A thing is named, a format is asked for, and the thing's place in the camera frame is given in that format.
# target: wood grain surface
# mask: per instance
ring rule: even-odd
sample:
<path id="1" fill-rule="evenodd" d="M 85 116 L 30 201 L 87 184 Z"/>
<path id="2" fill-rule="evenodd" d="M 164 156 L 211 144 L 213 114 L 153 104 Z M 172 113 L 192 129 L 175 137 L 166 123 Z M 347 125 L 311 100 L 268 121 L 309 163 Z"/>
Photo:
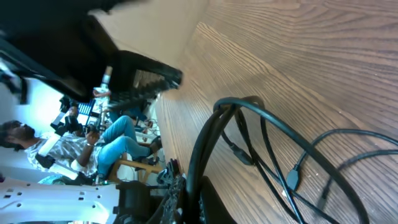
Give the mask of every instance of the wood grain surface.
<path id="1" fill-rule="evenodd" d="M 398 1 L 214 0 L 179 61 L 181 89 L 164 93 L 157 117 L 167 157 L 184 171 L 216 100 L 260 96 L 268 110 L 311 141 L 333 128 L 359 128 L 398 138 Z M 259 117 L 245 111 L 255 149 L 270 165 Z M 268 125 L 284 174 L 302 149 Z M 244 147 L 234 121 L 226 133 Z M 335 166 L 359 153 L 395 149 L 375 138 L 335 135 L 317 149 Z M 343 172 L 371 223 L 398 223 L 398 157 L 358 162 Z M 294 223 L 255 167 L 244 166 L 220 138 L 205 174 L 238 223 Z M 309 159 L 299 192 L 315 203 L 328 175 Z M 298 202 L 309 223 L 327 223 Z M 358 223 L 333 184 L 326 212 Z"/>

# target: beige wall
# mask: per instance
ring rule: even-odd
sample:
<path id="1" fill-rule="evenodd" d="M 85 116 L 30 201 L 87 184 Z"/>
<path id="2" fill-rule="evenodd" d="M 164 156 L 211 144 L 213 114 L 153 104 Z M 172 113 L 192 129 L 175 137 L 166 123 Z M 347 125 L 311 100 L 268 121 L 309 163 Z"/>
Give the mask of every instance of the beige wall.
<path id="1" fill-rule="evenodd" d="M 208 0 L 149 0 L 111 11 L 95 13 L 116 45 L 178 65 Z"/>

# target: cable bundle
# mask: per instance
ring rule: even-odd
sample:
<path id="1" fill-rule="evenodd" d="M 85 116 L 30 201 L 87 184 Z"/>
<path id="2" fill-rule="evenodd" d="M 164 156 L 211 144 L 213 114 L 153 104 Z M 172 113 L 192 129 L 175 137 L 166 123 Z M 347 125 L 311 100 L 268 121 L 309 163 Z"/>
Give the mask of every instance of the cable bundle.
<path id="1" fill-rule="evenodd" d="M 276 170 L 276 174 L 271 170 L 271 168 L 259 157 L 256 150 L 253 148 L 251 144 L 251 140 L 249 137 L 248 127 L 246 124 L 246 120 L 240 107 L 245 107 L 258 115 L 260 115 L 260 123 L 261 123 L 261 133 L 266 145 L 267 152 L 271 158 L 273 166 Z M 369 223 L 369 217 L 366 212 L 364 205 L 359 199 L 358 194 L 354 191 L 352 186 L 347 182 L 347 180 L 340 173 L 344 168 L 354 164 L 355 162 L 366 159 L 374 156 L 380 155 L 388 155 L 388 154 L 398 154 L 398 150 L 380 150 L 367 152 L 364 154 L 360 154 L 351 159 L 348 159 L 338 168 L 335 168 L 328 159 L 325 158 L 315 146 L 324 140 L 327 136 L 336 133 L 350 133 L 350 134 L 362 134 L 373 136 L 376 138 L 381 138 L 390 143 L 398 146 L 398 141 L 392 139 L 388 136 L 378 134 L 372 131 L 363 131 L 357 129 L 334 129 L 331 131 L 327 131 L 317 137 L 312 143 L 309 143 L 306 139 L 303 138 L 298 132 L 292 129 L 288 124 L 283 122 L 277 116 L 272 114 L 270 111 L 267 111 L 264 107 L 264 103 L 258 96 L 249 96 L 242 99 L 239 98 L 223 98 L 218 100 L 213 108 L 214 113 L 208 119 L 208 121 L 203 126 L 198 139 L 193 147 L 193 152 L 191 156 L 191 161 L 189 164 L 188 170 L 188 178 L 187 178 L 187 200 L 186 207 L 188 210 L 187 216 L 189 218 L 196 219 L 195 214 L 197 214 L 198 210 L 198 197 L 199 197 L 199 183 L 200 179 L 203 176 L 205 171 L 207 162 L 211 155 L 212 150 L 220 136 L 227 142 L 230 146 L 234 154 L 246 165 L 255 165 L 259 170 L 262 178 L 265 180 L 266 184 L 269 186 L 270 190 L 274 194 L 275 198 L 282 205 L 284 210 L 298 223 L 306 223 L 303 219 L 300 210 L 297 207 L 295 202 L 295 198 L 300 200 L 306 206 L 310 207 L 317 215 L 323 217 L 328 220 L 330 223 L 338 223 L 331 216 L 325 214 L 322 210 L 326 204 L 327 195 L 330 190 L 331 181 L 334 180 L 337 185 L 342 189 L 345 195 L 348 197 L 350 202 L 353 204 L 354 208 L 358 213 L 358 219 L 360 223 Z M 224 128 L 227 123 L 230 121 L 232 116 L 235 117 L 236 123 L 238 124 L 238 128 L 244 142 L 246 143 L 250 156 L 242 150 L 240 147 L 235 145 L 235 143 L 231 142 L 228 137 L 224 133 Z M 298 163 L 294 166 L 294 168 L 287 175 L 287 179 L 284 177 L 279 163 L 275 157 L 274 151 L 272 150 L 270 140 L 268 138 L 267 128 L 266 128 L 266 120 L 279 128 L 283 133 L 288 135 L 294 142 L 296 142 L 301 148 L 303 148 L 304 153 L 300 157 Z M 307 156 L 311 156 L 314 161 L 316 161 L 329 175 L 330 179 L 328 180 L 326 186 L 323 189 L 322 195 L 318 200 L 317 206 L 311 204 L 308 200 L 304 199 L 300 194 L 296 192 L 296 189 L 300 182 L 300 168 L 302 163 L 304 162 Z M 286 192 L 287 200 L 290 203 L 292 209 L 283 201 L 282 197 L 277 192 L 276 188 L 272 184 L 271 180 L 266 175 L 266 172 L 273 178 L 275 181 L 280 184 L 284 191 Z"/>

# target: person in background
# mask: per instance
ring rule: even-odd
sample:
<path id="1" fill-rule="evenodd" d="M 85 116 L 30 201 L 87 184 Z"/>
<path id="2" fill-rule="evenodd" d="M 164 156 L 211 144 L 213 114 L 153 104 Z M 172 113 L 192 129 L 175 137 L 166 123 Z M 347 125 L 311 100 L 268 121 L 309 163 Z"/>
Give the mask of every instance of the person in background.
<path id="1" fill-rule="evenodd" d="M 47 171 L 35 159 L 47 139 L 35 137 L 35 130 L 19 121 L 8 121 L 0 125 L 0 146 L 21 146 L 27 158 L 36 169 Z M 84 138 L 74 134 L 63 136 L 49 152 L 57 162 L 89 177 L 98 171 L 106 177 L 112 164 L 127 152 L 133 159 L 148 157 L 162 147 L 159 138 L 149 147 L 140 146 L 132 119 L 120 117 L 101 136 L 90 132 Z"/>

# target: wooden chair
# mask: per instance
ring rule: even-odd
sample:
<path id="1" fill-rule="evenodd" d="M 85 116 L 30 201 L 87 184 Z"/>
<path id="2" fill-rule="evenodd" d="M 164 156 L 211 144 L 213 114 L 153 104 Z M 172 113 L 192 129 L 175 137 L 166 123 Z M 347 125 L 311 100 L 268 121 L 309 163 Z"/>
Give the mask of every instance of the wooden chair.
<path id="1" fill-rule="evenodd" d="M 148 143 L 139 143 L 139 144 L 141 146 L 149 147 Z M 108 180 L 116 182 L 116 183 L 121 182 L 121 180 L 118 178 L 118 170 L 120 168 L 120 165 L 142 168 L 142 170 L 138 171 L 138 181 L 140 181 L 142 183 L 146 183 L 148 181 L 149 174 L 151 174 L 151 173 L 158 174 L 159 172 L 164 170 L 164 168 L 162 168 L 159 163 L 156 164 L 156 166 L 151 166 L 151 165 L 143 164 L 143 163 L 136 162 L 136 161 L 130 161 L 127 159 L 127 153 L 124 153 L 122 155 L 122 158 L 120 160 L 116 161 L 115 164 L 113 165 L 113 168 L 112 168 L 111 173 L 109 174 Z"/>

